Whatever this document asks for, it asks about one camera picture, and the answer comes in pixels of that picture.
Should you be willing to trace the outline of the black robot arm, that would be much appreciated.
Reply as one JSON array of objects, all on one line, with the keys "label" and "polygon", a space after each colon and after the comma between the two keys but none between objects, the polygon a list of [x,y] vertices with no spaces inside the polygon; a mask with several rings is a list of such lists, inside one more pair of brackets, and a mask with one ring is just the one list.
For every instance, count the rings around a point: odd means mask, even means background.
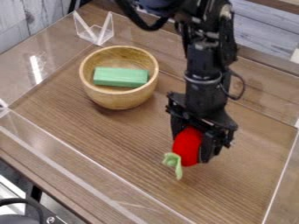
[{"label": "black robot arm", "polygon": [[207,163],[229,147],[237,124],[225,112],[229,65],[236,61],[229,0],[138,0],[145,11],[174,20],[186,59],[185,91],[166,94],[172,152],[181,164]]}]

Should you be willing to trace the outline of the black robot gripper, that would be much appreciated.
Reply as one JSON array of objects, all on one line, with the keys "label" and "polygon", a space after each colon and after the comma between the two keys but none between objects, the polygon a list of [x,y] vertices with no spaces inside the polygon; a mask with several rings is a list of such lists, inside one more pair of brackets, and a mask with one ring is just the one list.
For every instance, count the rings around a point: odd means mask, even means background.
[{"label": "black robot gripper", "polygon": [[239,125],[224,108],[196,111],[185,104],[185,94],[169,92],[166,98],[165,112],[170,115],[172,138],[190,126],[204,132],[199,160],[208,163],[220,154],[223,146],[231,146]]}]

